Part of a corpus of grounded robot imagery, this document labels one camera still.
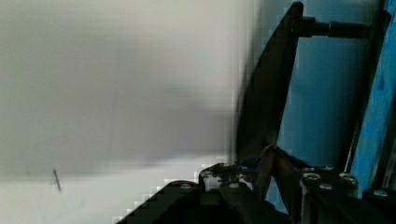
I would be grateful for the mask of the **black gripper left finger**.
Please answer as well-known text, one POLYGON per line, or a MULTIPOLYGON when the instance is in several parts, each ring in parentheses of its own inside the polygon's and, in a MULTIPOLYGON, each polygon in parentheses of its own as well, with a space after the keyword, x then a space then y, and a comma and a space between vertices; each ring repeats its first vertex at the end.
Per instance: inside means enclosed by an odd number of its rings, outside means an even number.
POLYGON ((274 145, 266 146, 258 153, 234 163, 217 163, 199 173, 199 184, 205 191, 225 187, 246 185, 264 200, 271 183, 275 162, 274 145))

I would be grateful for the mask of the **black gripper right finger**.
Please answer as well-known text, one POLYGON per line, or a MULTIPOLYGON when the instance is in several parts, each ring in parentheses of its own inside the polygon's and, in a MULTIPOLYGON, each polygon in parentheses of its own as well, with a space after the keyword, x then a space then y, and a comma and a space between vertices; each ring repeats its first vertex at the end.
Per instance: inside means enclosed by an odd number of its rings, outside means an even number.
POLYGON ((312 166, 270 146, 270 175, 291 224, 354 224, 348 206, 357 199, 358 180, 330 166, 312 166))

